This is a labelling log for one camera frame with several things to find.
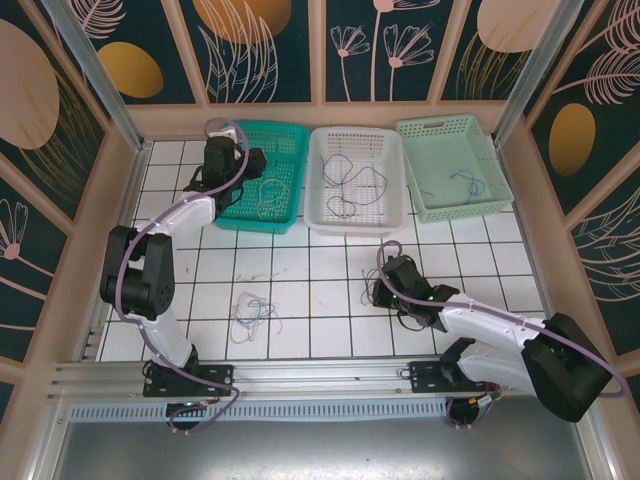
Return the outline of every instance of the plastic basket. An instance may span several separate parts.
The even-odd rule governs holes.
[[[250,148],[262,148],[267,168],[262,177],[244,182],[244,194],[216,220],[220,228],[283,234],[296,221],[304,167],[309,149],[309,130],[298,125],[239,121]],[[240,192],[234,192],[234,200]],[[269,208],[260,208],[258,203]]]
[[[396,130],[402,135],[407,180],[420,222],[499,213],[513,202],[498,159],[474,115],[403,120],[396,123]],[[456,175],[460,172],[469,178]],[[473,179],[479,195],[471,194]]]
[[[344,184],[332,185],[323,173]],[[311,134],[304,220],[318,233],[384,236],[402,230],[407,222],[406,190],[397,132],[332,127]]]

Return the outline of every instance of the mint green basket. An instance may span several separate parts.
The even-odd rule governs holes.
[[[216,225],[227,230],[259,233],[286,233],[298,216],[300,191],[309,150],[309,130],[298,125],[283,123],[238,121],[247,134],[250,148],[262,148],[267,157],[267,168],[262,177],[244,182],[244,194],[238,203],[227,208],[216,220]],[[283,188],[277,179],[284,183]],[[237,199],[239,191],[234,192]],[[268,208],[261,208],[258,202]]]
[[[513,202],[498,159],[474,115],[402,120],[396,130],[402,136],[407,181],[420,222],[490,215]],[[459,172],[483,182],[484,191],[478,188],[481,193],[472,196],[471,182],[456,176]]]

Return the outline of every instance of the gold circle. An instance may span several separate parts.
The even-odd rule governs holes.
[[[538,43],[558,0],[483,0],[478,36],[491,50],[526,52]]]
[[[255,25],[250,21],[245,3],[255,17]],[[273,37],[284,30],[291,18],[291,0],[193,0],[193,6],[213,33],[233,43],[262,40],[260,18]]]
[[[591,111],[579,103],[565,105],[558,112],[549,134],[551,166],[570,177],[589,158],[596,138],[596,122]]]
[[[149,98],[164,85],[156,61],[140,47],[113,42],[98,50],[104,68],[119,92],[135,98]]]
[[[56,71],[38,44],[0,20],[0,138],[18,148],[42,147],[58,123]]]

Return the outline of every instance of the metal base plate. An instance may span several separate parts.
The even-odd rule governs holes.
[[[233,365],[200,365],[194,375],[210,382],[233,385]],[[142,395],[149,398],[228,397],[231,391],[192,382],[152,362],[145,372]]]
[[[458,387],[449,384],[442,376],[439,361],[424,361],[409,363],[409,380],[413,393],[484,393],[484,382],[464,380]]]

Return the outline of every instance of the white basket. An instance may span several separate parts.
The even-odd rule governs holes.
[[[329,179],[344,185],[332,186],[323,167]],[[404,148],[397,132],[331,127],[311,133],[304,220],[313,230],[369,237],[398,232],[407,224],[406,196]]]

